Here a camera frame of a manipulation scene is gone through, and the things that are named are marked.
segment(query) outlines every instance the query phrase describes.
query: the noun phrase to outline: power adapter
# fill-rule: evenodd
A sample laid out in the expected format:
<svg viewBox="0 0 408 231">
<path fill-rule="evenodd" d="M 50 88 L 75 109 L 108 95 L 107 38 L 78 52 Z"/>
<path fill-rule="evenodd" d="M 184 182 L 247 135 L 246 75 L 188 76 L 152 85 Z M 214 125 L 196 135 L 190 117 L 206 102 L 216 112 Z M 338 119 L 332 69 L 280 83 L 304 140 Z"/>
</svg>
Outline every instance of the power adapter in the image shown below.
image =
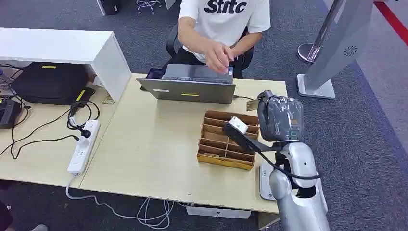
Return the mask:
<svg viewBox="0 0 408 231">
<path fill-rule="evenodd" d="M 21 104 L 11 99 L 0 101 L 0 129 L 11 129 L 21 112 Z"/>
</svg>

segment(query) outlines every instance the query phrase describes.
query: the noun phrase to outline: cable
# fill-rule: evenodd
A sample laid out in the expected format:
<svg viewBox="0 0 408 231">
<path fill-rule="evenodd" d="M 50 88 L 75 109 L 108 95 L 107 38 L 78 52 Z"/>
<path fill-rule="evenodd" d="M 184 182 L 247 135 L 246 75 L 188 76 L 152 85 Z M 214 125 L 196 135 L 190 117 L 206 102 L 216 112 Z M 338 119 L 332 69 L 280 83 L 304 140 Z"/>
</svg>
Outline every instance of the cable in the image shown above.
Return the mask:
<svg viewBox="0 0 408 231">
<path fill-rule="evenodd" d="M 0 67 L 7 67 L 7 68 L 13 68 L 13 69 L 17 69 L 17 70 L 24 70 L 24 68 L 21 67 L 16 67 L 10 64 L 0 64 Z"/>
<path fill-rule="evenodd" d="M 270 161 L 262 152 L 258 152 L 262 158 L 264 158 L 264 160 L 266 160 L 270 165 L 272 165 L 276 170 L 280 171 L 281 173 L 285 174 L 286 176 L 289 177 L 294 177 L 294 178 L 298 178 L 298 179 L 303 179 L 303 180 L 314 180 L 317 178 L 320 178 L 321 175 L 317 174 L 311 177 L 305 177 L 305 176 L 298 176 L 296 174 L 293 174 L 291 172 L 285 171 L 282 168 L 280 168 L 278 165 L 272 163 L 272 161 Z"/>
<path fill-rule="evenodd" d="M 16 72 L 14 72 L 14 74 L 12 74 L 12 76 L 10 76 L 10 79 L 15 80 L 14 76 L 20 71 L 22 71 L 22 70 L 17 70 Z"/>
<path fill-rule="evenodd" d="M 148 226 L 149 228 L 152 228 L 152 229 L 155 229 L 155 230 L 163 230 L 163 229 L 166 229 L 166 228 L 168 228 L 168 227 L 170 226 L 170 217 L 169 217 L 169 215 L 170 215 L 171 211 L 173 210 L 174 202 L 172 202 L 172 204 L 171 204 L 171 206 L 170 206 L 169 201 L 164 200 L 164 201 L 163 201 L 163 205 L 164 205 L 164 208 L 165 208 L 165 213 L 162 214 L 162 215 L 156 216 L 156 217 L 154 217 L 154 218 L 147 218 L 147 210 L 148 210 L 148 207 L 149 207 L 150 198 L 146 198 L 146 199 L 144 200 L 143 204 L 140 206 L 136 217 L 124 216 L 124 215 L 121 215 L 121 214 L 117 213 L 117 212 L 116 212 L 110 205 L 108 205 L 107 203 L 100 203 L 100 202 L 98 201 L 98 198 L 97 198 L 95 195 L 80 196 L 80 197 L 71 196 L 71 195 L 69 194 L 69 187 L 71 186 L 72 182 L 74 181 L 74 179 L 75 179 L 77 176 L 78 176 L 78 175 L 73 174 L 73 175 L 72 175 L 72 178 L 70 179 L 70 181 L 69 181 L 69 183 L 68 183 L 68 185 L 67 185 L 67 187 L 65 188 L 65 195 L 66 195 L 69 199 L 72 199 L 72 200 L 82 200 L 82 199 L 87 199 L 87 198 L 93 198 L 93 200 L 95 201 L 95 203 L 96 203 L 97 205 L 104 205 L 104 206 L 108 207 L 108 208 L 113 212 L 113 214 L 115 214 L 116 216 L 118 216 L 118 217 L 120 217 L 120 218 L 136 219 L 136 220 L 138 220 L 141 224 L 146 225 L 146 226 Z M 140 217 L 139 217 L 139 216 L 140 216 L 140 212 L 142 211 L 142 209 L 143 209 L 144 207 L 145 207 L 144 218 L 140 218 Z M 164 218 L 163 218 L 158 224 L 149 224 L 149 223 L 147 223 L 147 221 L 152 221 L 152 220 L 155 220 L 155 219 L 158 219 L 158 218 L 161 218 L 161 217 L 164 217 Z M 165 220 L 167 220 L 167 224 L 166 224 L 164 227 L 159 227 L 159 228 L 158 228 L 157 226 L 160 226 Z"/>
<path fill-rule="evenodd" d="M 246 97 L 246 96 L 238 96 L 238 95 L 234 95 L 232 98 L 233 99 L 243 98 L 243 99 L 247 99 L 247 100 L 254 100 L 254 99 Z"/>
<path fill-rule="evenodd" d="M 69 135 L 69 136 L 65 136 L 65 137 L 58 138 L 58 139 L 52 139 L 52 140 L 32 141 L 32 142 L 26 143 L 26 144 L 24 144 L 23 146 L 21 146 L 21 147 L 18 149 L 18 152 L 17 152 L 17 155 L 16 155 L 16 156 L 14 156 L 13 153 L 12 153 L 12 157 L 13 157 L 14 160 L 16 160 L 16 159 L 18 158 L 18 156 L 20 155 L 21 149 L 24 148 L 24 147 L 27 146 L 27 145 L 30 145 L 30 144 L 33 144 L 33 143 L 39 143 L 39 142 L 60 141 L 60 140 L 67 139 L 67 138 L 70 138 L 70 137 L 74 138 L 76 141 L 79 141 L 79 137 L 78 137 L 78 136 L 74 136 L 74 135 Z"/>
<path fill-rule="evenodd" d="M 50 121 L 50 122 L 48 122 L 48 123 L 45 123 L 45 124 L 39 126 L 38 128 L 34 129 L 28 136 L 26 136 L 26 137 L 24 137 L 24 138 L 21 138 L 21 139 L 19 139 L 19 140 L 16 140 L 15 142 L 11 143 L 9 146 L 7 146 L 7 147 L 0 153 L 0 155 L 2 155 L 2 154 L 3 154 L 8 148 L 10 148 L 11 146 L 14 146 L 17 142 L 20 142 L 20 141 L 22 141 L 22 140 L 25 140 L 25 139 L 29 138 L 31 135 L 34 134 L 34 132 L 36 132 L 38 129 L 42 128 L 43 126 L 48 125 L 48 124 L 51 124 L 51 123 L 54 123 L 55 121 L 59 120 L 60 118 L 62 118 L 62 117 L 63 117 L 65 114 L 67 114 L 68 112 L 69 112 L 69 110 L 67 110 L 66 112 L 64 112 L 62 115 L 60 115 L 60 116 L 59 116 L 58 118 L 56 118 L 55 120 Z"/>
<path fill-rule="evenodd" d="M 81 128 L 83 128 L 83 127 L 85 126 L 85 123 L 83 123 L 83 124 L 81 124 L 81 125 L 76 125 L 76 126 L 74 126 L 74 125 L 72 125 L 71 122 L 70 122 L 70 119 L 69 119 L 69 118 L 73 117 L 74 114 L 75 114 L 75 113 L 72 112 L 72 108 L 73 108 L 75 105 L 77 105 L 77 104 L 79 104 L 79 105 L 84 105 L 84 106 L 86 106 L 86 107 L 88 108 L 88 110 L 89 110 L 89 116 L 88 116 L 88 119 L 87 119 L 87 120 L 91 120 L 91 117 L 92 117 L 92 109 L 91 109 L 91 107 L 90 107 L 87 103 L 93 104 L 93 105 L 95 106 L 96 110 L 97 110 L 97 115 L 96 115 L 96 117 L 95 117 L 93 120 L 97 120 L 97 119 L 99 118 L 99 116 L 100 116 L 100 114 L 101 114 L 101 111 L 99 110 L 99 107 L 98 107 L 94 102 L 88 101 L 88 100 L 86 100 L 86 101 L 77 101 L 77 102 L 74 102 L 74 103 L 71 104 L 71 106 L 70 106 L 70 108 L 69 108 L 69 113 L 68 113 L 68 118 L 67 118 L 68 120 L 67 120 L 67 123 L 66 123 L 66 127 L 67 127 L 69 130 L 80 130 Z"/>
<path fill-rule="evenodd" d="M 18 158 L 18 156 L 20 155 L 21 148 L 24 147 L 24 146 L 27 146 L 27 145 L 29 145 L 29 144 L 36 143 L 36 142 L 59 141 L 59 140 L 63 140 L 63 139 L 66 139 L 66 138 L 70 137 L 70 136 L 67 136 L 67 137 L 63 137 L 63 138 L 59 138 L 59 139 L 33 141 L 33 142 L 30 142 L 30 143 L 27 143 L 27 144 L 21 146 L 21 147 L 19 148 L 18 152 L 17 152 L 17 155 L 14 155 L 14 153 L 13 153 L 13 147 L 14 147 L 14 145 L 15 145 L 17 142 L 20 142 L 20 141 L 22 141 L 22 140 L 25 140 L 25 139 L 29 138 L 29 137 L 30 137 L 31 135 L 33 135 L 34 132 L 36 132 L 38 129 L 40 129 L 41 127 L 43 127 L 43 126 L 45 126 L 45 125 L 54 123 L 55 121 L 57 121 L 57 120 L 59 120 L 61 117 L 63 117 L 66 113 L 68 113 L 68 116 L 69 116 L 69 115 L 72 116 L 72 111 L 71 111 L 71 110 L 72 110 L 72 106 L 73 106 L 73 105 L 78 104 L 78 103 L 84 104 L 84 105 L 89 109 L 89 118 L 88 118 L 88 120 L 90 120 L 90 117 L 92 116 L 92 109 L 91 109 L 91 107 L 89 107 L 89 105 L 88 105 L 87 103 L 91 103 L 91 104 L 93 104 L 93 105 L 96 107 L 96 109 L 97 109 L 97 111 L 98 111 L 97 116 L 95 117 L 95 120 L 97 120 L 97 119 L 99 118 L 99 116 L 100 116 L 99 107 L 98 107 L 94 102 L 92 102 L 92 101 L 78 101 L 78 102 L 74 102 L 73 104 L 71 104 L 69 110 L 67 110 L 66 112 L 64 112 L 62 115 L 60 115 L 60 116 L 59 116 L 58 118 L 56 118 L 55 120 L 53 120 L 53 121 L 51 121 L 51 122 L 48 122 L 48 123 L 45 123 L 45 124 L 39 126 L 39 127 L 36 128 L 34 131 L 32 131 L 28 136 L 26 136 L 26 137 L 24 137 L 24 138 L 21 138 L 21 139 L 19 139 L 19 140 L 15 140 L 15 139 L 14 139 L 14 128 L 15 128 L 17 125 L 21 124 L 22 122 L 24 122 L 24 121 L 27 119 L 27 117 L 28 117 L 28 110 L 30 109 L 30 107 L 27 106 L 27 105 L 24 103 L 24 101 L 23 101 L 22 98 L 18 98 L 17 96 L 15 96 L 15 97 L 20 101 L 20 108 L 22 108 L 22 106 L 24 106 L 24 108 L 26 109 L 26 115 L 25 115 L 25 117 L 24 117 L 20 122 L 18 122 L 17 124 L 15 124 L 15 125 L 12 127 L 12 143 L 11 143 L 9 146 L 7 146 L 7 147 L 0 153 L 0 156 L 1 156 L 9 147 L 11 147 L 11 148 L 10 148 L 10 153 L 11 153 L 11 155 L 12 155 L 12 157 L 13 157 L 14 160 L 16 160 L 16 159 Z M 73 128 L 70 128 L 70 127 L 69 127 L 69 124 L 70 124 L 70 122 L 69 122 L 69 117 L 68 117 L 67 127 L 68 127 L 69 129 L 71 129 L 71 130 L 80 130 L 80 131 L 81 131 L 81 135 L 84 134 L 86 131 L 84 131 L 82 128 L 84 127 L 85 123 L 82 124 L 82 125 L 76 126 L 76 127 L 73 126 L 73 125 L 71 125 Z"/>
<path fill-rule="evenodd" d="M 183 205 L 182 203 L 180 203 L 180 202 L 177 201 L 177 204 L 179 204 L 179 205 L 183 206 L 184 208 L 186 208 L 186 207 L 189 206 L 190 203 L 187 203 L 186 205 Z"/>
</svg>

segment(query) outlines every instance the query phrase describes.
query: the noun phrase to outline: yellow label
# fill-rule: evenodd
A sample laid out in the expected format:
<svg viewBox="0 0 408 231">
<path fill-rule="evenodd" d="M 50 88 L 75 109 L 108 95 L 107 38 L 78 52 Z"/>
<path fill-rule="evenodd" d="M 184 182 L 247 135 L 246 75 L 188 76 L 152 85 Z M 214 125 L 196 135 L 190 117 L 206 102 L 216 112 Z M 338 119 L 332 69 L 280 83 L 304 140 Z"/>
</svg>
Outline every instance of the yellow label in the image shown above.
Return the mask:
<svg viewBox="0 0 408 231">
<path fill-rule="evenodd" d="M 41 68 L 45 68 L 45 69 L 57 69 L 56 66 L 42 66 Z"/>
<path fill-rule="evenodd" d="M 198 94 L 195 94 L 195 93 L 182 93 L 181 95 L 182 95 L 182 96 L 195 96 L 195 97 L 199 97 L 199 95 L 198 95 Z"/>
<path fill-rule="evenodd" d="M 76 99 L 76 101 L 79 101 L 84 93 L 85 93 L 85 90 L 82 90 L 78 98 Z"/>
</svg>

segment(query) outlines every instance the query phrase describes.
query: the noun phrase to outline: black device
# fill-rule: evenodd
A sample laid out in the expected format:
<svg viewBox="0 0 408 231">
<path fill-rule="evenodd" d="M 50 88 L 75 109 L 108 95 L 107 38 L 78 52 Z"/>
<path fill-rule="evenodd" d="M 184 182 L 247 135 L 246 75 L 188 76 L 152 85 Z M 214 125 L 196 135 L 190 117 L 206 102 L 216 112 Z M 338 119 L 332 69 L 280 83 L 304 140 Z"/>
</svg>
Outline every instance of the black device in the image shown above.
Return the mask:
<svg viewBox="0 0 408 231">
<path fill-rule="evenodd" d="M 11 99 L 0 102 L 0 129 L 10 129 L 21 112 L 21 104 Z"/>
<path fill-rule="evenodd" d="M 71 113 L 72 115 L 75 115 L 75 113 L 78 111 L 79 108 L 83 108 L 86 105 L 86 102 L 88 102 L 91 98 L 91 96 L 95 94 L 95 89 L 93 88 L 84 88 L 81 93 L 79 94 L 78 98 L 76 101 L 83 101 L 85 103 L 73 103 L 71 104 Z"/>
<path fill-rule="evenodd" d="M 122 8 L 121 0 L 99 0 L 105 15 L 115 15 Z"/>
<path fill-rule="evenodd" d="M 275 96 L 267 90 L 257 97 L 262 137 L 269 142 L 300 140 L 303 134 L 303 105 L 294 98 Z"/>
<path fill-rule="evenodd" d="M 165 71 L 162 69 L 150 69 L 149 73 L 146 76 L 146 79 L 162 79 L 165 74 Z M 140 90 L 147 91 L 144 86 L 140 87 Z"/>
<path fill-rule="evenodd" d="M 71 105 L 87 82 L 88 74 L 81 64 L 33 62 L 11 88 L 31 103 Z"/>
</svg>

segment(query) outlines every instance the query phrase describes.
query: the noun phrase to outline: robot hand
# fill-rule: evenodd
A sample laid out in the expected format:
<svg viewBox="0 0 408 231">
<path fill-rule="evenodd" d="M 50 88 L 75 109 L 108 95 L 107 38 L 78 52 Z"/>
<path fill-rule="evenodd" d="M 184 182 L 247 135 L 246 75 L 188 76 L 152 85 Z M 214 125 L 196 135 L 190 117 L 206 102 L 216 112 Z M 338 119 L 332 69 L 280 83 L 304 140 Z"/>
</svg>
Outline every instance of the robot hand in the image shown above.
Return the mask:
<svg viewBox="0 0 408 231">
<path fill-rule="evenodd" d="M 245 136 L 245 127 L 233 118 L 224 133 L 239 146 L 258 152 L 274 167 L 269 184 L 277 201 L 280 220 L 285 231 L 329 231 L 327 204 L 320 176 L 316 171 L 313 152 L 300 142 L 303 133 L 303 106 L 298 100 L 274 96 L 265 91 L 258 96 L 258 119 L 262 137 L 274 141 L 268 147 Z M 263 151 L 276 151 L 276 163 Z M 292 189 L 298 189 L 294 195 Z"/>
</svg>

